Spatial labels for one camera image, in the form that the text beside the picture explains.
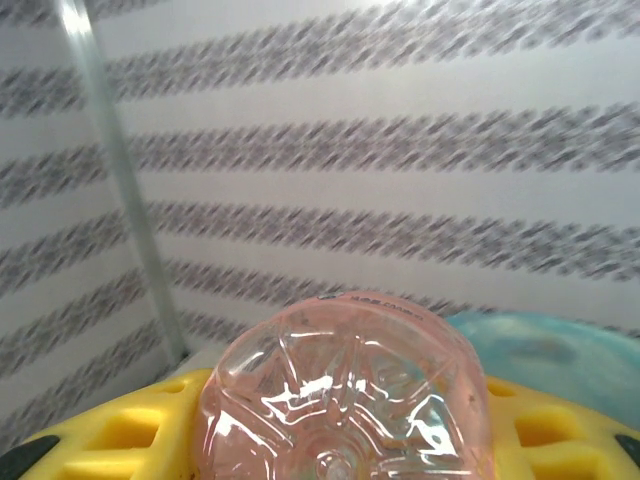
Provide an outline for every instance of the striped backdrop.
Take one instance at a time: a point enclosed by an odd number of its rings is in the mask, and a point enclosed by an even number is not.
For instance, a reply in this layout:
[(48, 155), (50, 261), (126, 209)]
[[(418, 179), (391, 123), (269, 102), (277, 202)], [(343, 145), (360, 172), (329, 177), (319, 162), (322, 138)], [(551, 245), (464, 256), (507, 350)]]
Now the striped backdrop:
[(638, 336), (637, 2), (173, 0), (96, 31), (192, 346), (348, 288)]
[(90, 120), (48, 1), (0, 1), (0, 453), (169, 361)]
[[(87, 3), (193, 348), (348, 288), (639, 335), (637, 2)], [(59, 22), (0, 25), (2, 449), (165, 357)]]

